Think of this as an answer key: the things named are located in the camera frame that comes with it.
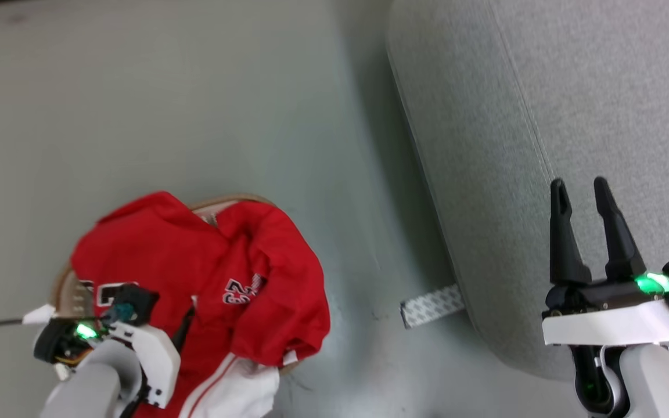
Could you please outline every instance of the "sleeve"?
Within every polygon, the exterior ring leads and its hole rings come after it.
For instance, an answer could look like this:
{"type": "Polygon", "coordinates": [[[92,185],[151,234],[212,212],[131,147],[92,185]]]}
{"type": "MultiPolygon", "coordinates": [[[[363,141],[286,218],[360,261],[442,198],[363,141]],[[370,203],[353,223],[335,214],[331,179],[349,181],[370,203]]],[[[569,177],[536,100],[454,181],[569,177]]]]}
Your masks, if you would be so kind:
{"type": "Polygon", "coordinates": [[[235,209],[249,228],[250,262],[265,262],[268,277],[236,323],[231,352],[271,366],[316,354],[330,328],[319,259],[276,207],[244,202],[235,209]]]}

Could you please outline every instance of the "green light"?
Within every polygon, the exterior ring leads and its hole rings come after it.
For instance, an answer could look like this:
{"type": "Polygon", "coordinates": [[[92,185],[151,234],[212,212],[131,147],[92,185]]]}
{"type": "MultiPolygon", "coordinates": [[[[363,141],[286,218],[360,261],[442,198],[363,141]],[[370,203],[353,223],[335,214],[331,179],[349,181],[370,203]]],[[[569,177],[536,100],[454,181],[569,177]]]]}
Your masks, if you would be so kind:
{"type": "Polygon", "coordinates": [[[669,277],[658,273],[644,273],[634,281],[639,289],[647,294],[669,292],[669,277]]]}
{"type": "Polygon", "coordinates": [[[86,340],[88,340],[90,338],[96,338],[96,336],[98,336],[98,334],[95,332],[95,330],[92,330],[92,328],[90,328],[86,325],[83,325],[83,323],[80,323],[77,326],[77,335],[79,335],[80,337],[82,337],[86,340]]]}

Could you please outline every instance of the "red stripe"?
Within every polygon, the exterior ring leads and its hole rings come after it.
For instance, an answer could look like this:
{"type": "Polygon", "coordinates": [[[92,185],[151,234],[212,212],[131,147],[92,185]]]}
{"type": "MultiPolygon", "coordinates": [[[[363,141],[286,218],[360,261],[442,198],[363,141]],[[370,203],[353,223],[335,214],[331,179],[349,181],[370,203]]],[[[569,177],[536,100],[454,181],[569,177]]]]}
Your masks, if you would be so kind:
{"type": "Polygon", "coordinates": [[[210,386],[206,387],[206,388],[205,388],[205,391],[203,391],[202,394],[200,394],[199,397],[197,397],[195,404],[193,404],[193,409],[191,409],[191,410],[190,410],[190,413],[188,413],[188,418],[193,418],[193,412],[195,412],[195,408],[197,407],[197,404],[200,403],[200,400],[203,399],[203,397],[205,396],[205,394],[207,394],[208,391],[209,391],[213,386],[215,386],[216,383],[218,383],[218,381],[220,381],[221,379],[224,378],[224,376],[226,376],[226,372],[228,372],[228,371],[229,371],[229,368],[231,367],[231,365],[233,365],[234,362],[236,362],[236,359],[237,359],[237,357],[236,357],[236,355],[234,355],[234,358],[228,363],[228,365],[226,365],[226,368],[224,369],[224,372],[221,373],[221,375],[218,376],[218,378],[216,378],[216,380],[214,380],[213,383],[210,384],[210,386]]]}

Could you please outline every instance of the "gray upholstery fabric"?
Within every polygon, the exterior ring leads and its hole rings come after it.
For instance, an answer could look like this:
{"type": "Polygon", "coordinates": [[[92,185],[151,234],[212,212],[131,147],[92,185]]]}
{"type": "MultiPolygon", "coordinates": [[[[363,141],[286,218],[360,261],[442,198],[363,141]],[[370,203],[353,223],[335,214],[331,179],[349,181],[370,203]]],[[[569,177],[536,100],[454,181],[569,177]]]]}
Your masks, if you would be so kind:
{"type": "Polygon", "coordinates": [[[669,260],[669,0],[398,0],[387,44],[476,330],[508,365],[568,379],[541,333],[549,183],[593,275],[597,175],[648,267],[669,260]]]}

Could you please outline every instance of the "gray sofa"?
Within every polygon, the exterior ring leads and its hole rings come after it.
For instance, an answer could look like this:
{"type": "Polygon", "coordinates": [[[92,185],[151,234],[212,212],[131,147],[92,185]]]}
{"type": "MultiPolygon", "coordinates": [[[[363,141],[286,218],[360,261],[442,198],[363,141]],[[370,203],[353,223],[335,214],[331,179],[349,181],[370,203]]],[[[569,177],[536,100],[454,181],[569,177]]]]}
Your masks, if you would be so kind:
{"type": "Polygon", "coordinates": [[[476,331],[508,365],[570,379],[544,347],[549,183],[605,275],[608,178],[648,268],[669,260],[669,0],[397,0],[387,47],[476,331]]]}

